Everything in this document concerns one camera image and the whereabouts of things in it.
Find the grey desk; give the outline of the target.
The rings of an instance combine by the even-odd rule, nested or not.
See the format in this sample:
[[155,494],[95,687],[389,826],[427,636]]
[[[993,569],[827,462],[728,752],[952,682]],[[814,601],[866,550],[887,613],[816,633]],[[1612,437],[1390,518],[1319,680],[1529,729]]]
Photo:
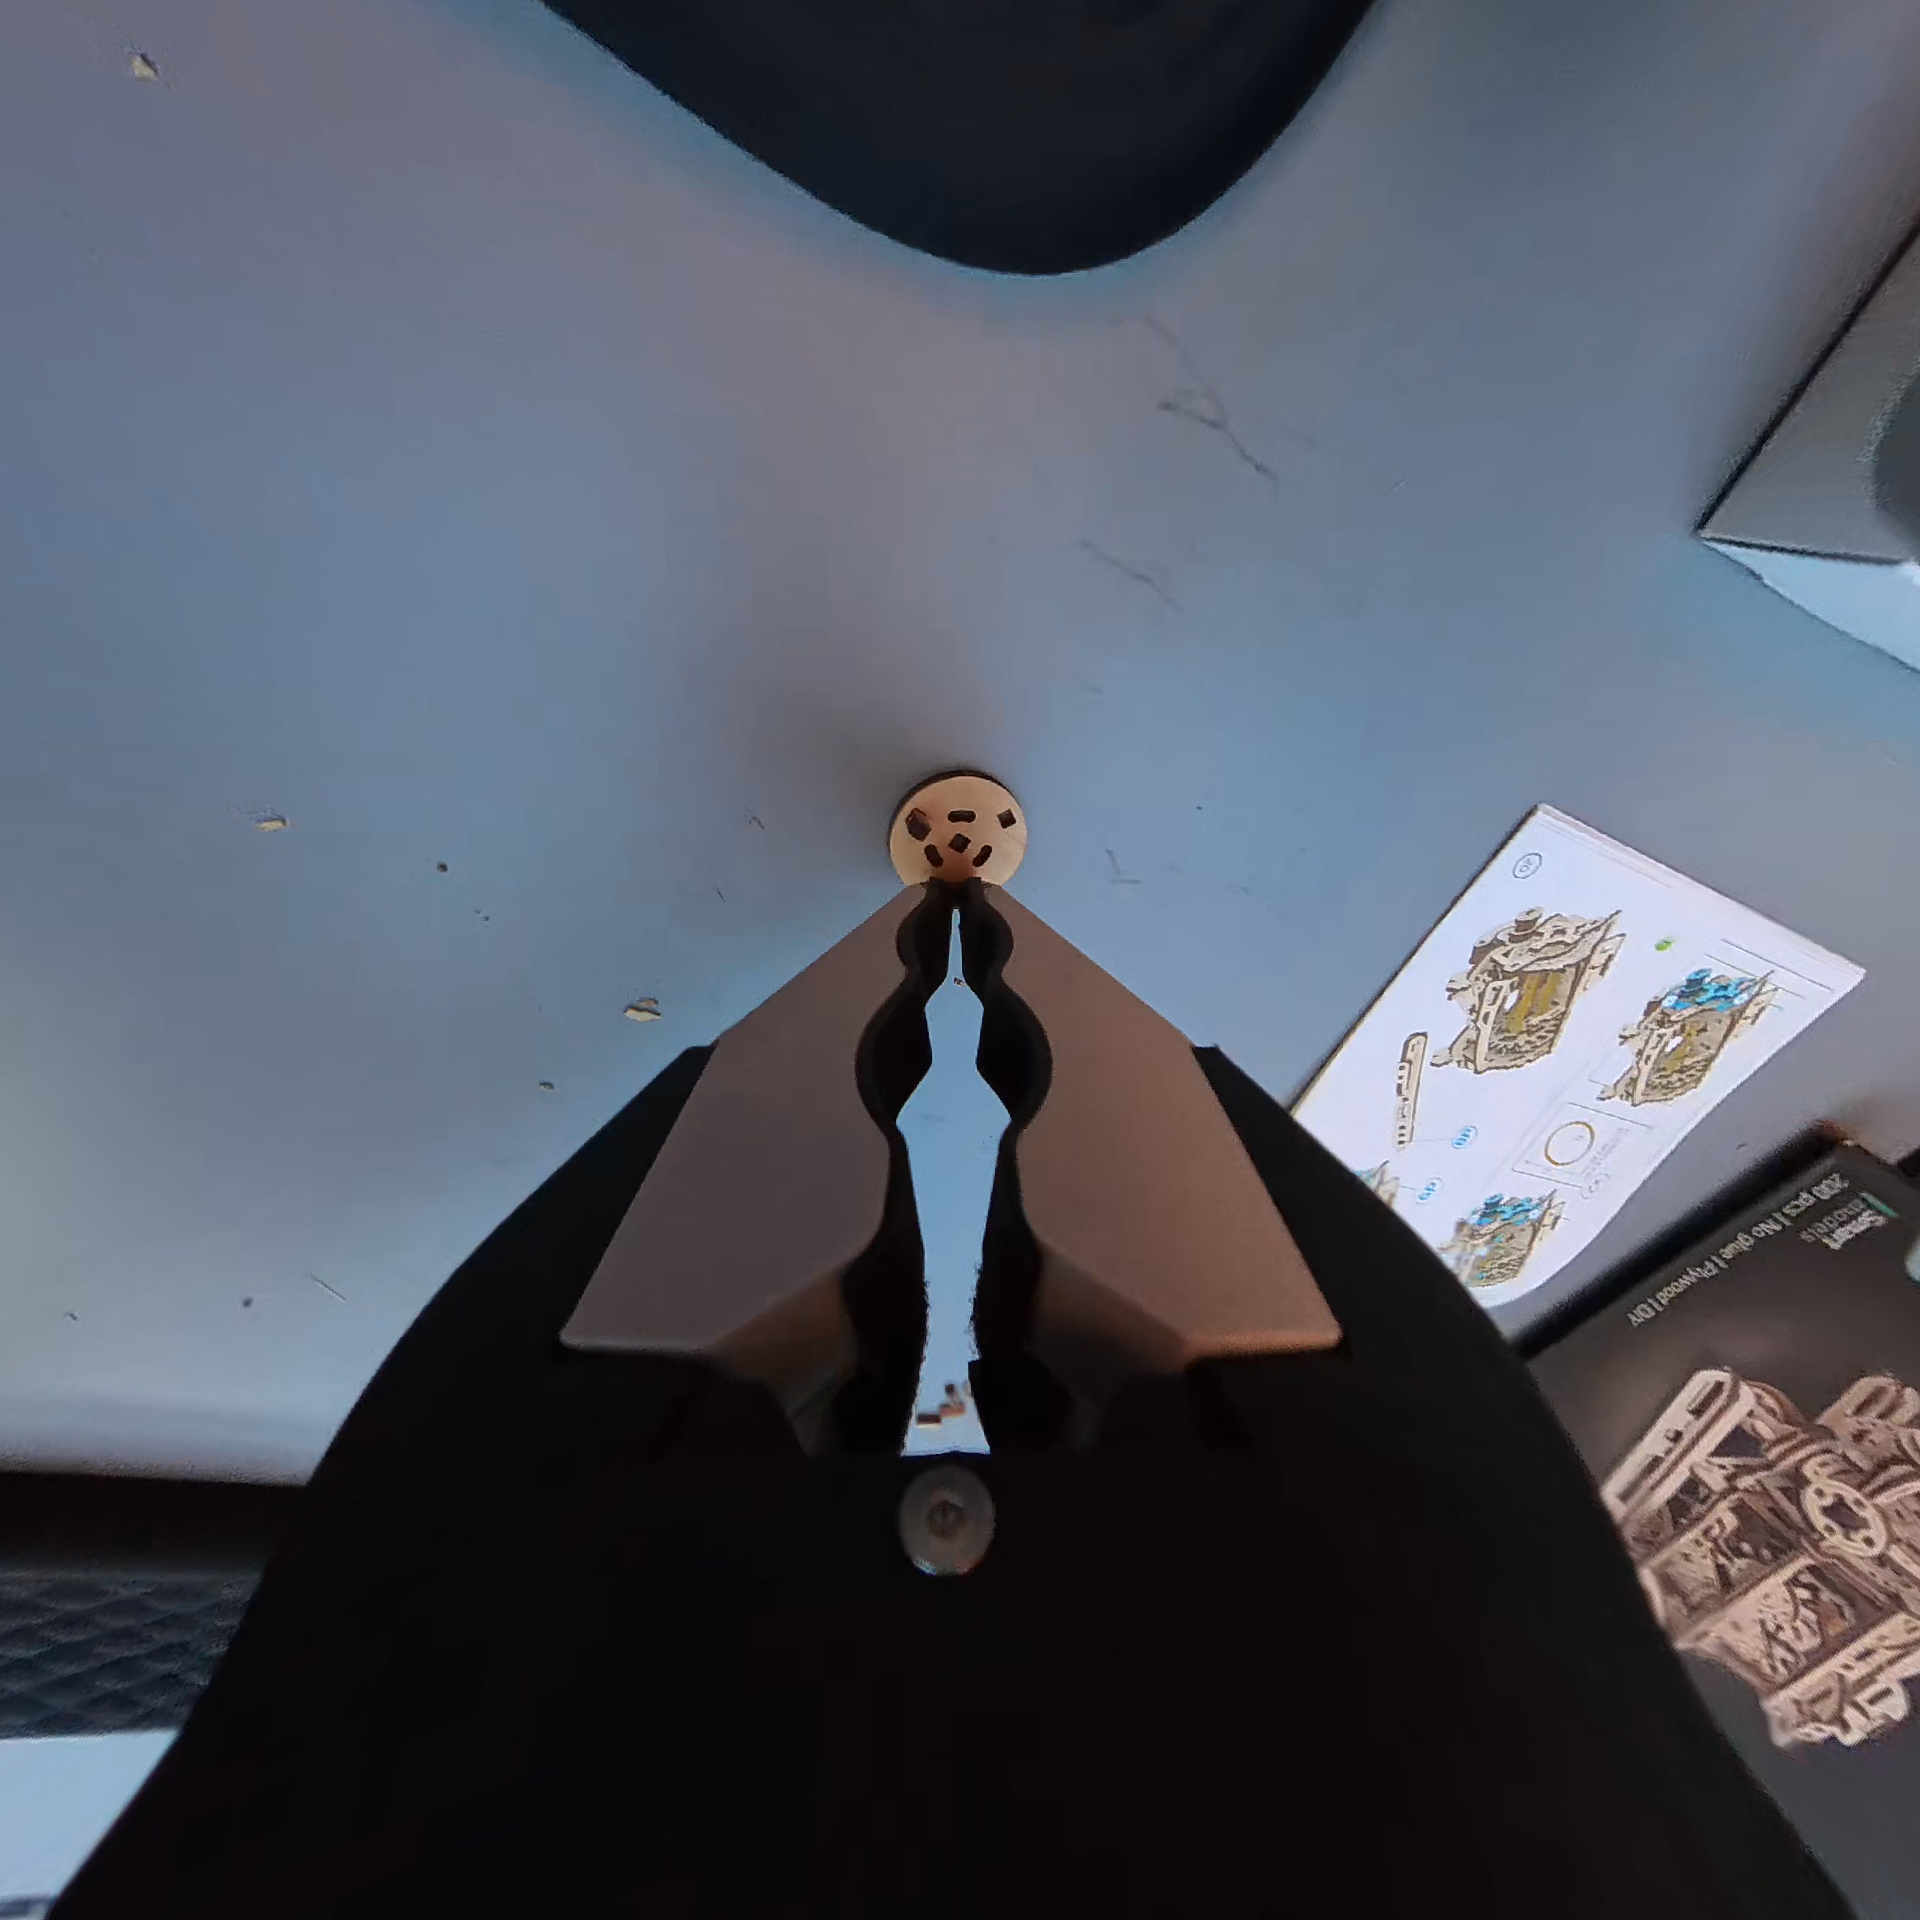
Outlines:
[[1695,525],[1915,209],[1916,3],[1385,3],[1066,279],[530,3],[5,3],[5,1465],[306,1475],[957,764],[1280,1099],[1533,804],[1860,964],[1549,1297],[1907,1154],[1916,673]]

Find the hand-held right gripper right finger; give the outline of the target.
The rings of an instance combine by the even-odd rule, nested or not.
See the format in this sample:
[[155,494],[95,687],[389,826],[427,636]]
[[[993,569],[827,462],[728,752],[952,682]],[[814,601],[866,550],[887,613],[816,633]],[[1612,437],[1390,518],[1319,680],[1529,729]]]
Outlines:
[[1065,1447],[1145,1380],[1334,1352],[1339,1318],[1192,1042],[1001,885],[958,894],[1007,1126],[973,1289],[991,1447]]

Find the white instruction booklet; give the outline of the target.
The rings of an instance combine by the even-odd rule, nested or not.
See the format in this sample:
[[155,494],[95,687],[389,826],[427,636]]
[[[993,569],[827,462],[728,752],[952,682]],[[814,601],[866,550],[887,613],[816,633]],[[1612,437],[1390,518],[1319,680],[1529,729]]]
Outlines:
[[1551,805],[1295,1115],[1487,1307],[1549,1283],[1859,964]]

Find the black padded mat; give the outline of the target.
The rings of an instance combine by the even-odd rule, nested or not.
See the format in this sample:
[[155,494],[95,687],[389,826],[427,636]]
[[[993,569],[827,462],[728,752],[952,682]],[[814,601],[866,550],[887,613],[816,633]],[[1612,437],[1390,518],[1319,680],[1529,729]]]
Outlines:
[[966,270],[1153,248],[1285,135],[1368,1],[548,1],[743,153]]
[[2,1737],[177,1732],[304,1500],[296,1483],[2,1471]]

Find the white cardboard box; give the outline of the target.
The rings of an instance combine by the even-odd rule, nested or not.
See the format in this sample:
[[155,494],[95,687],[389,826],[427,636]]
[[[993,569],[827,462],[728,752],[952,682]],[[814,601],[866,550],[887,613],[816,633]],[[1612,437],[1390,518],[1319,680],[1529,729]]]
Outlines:
[[1842,636],[1918,665],[1916,235],[1695,533]]

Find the round wooden disc with pegs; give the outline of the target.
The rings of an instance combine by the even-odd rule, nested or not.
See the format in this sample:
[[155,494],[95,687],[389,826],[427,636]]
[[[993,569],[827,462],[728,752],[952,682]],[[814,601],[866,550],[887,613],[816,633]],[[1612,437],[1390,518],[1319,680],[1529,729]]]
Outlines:
[[958,770],[910,790],[888,826],[887,851],[905,887],[1005,887],[1021,870],[1029,809],[1002,780]]

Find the black product box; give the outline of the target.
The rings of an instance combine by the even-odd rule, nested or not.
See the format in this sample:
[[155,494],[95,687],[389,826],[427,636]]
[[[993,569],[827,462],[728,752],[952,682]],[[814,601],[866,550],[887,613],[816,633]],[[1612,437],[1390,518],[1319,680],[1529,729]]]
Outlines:
[[1838,1144],[1533,1371],[1728,1742],[1856,1915],[1916,1915],[1916,1163]]

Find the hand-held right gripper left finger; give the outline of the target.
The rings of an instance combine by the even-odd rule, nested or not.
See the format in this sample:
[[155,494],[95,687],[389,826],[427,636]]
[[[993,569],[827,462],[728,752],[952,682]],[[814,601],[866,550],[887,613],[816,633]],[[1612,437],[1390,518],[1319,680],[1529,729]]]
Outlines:
[[900,1447],[929,1337],[900,1114],[938,988],[941,891],[910,885],[727,1028],[564,1346],[753,1381],[814,1447]]

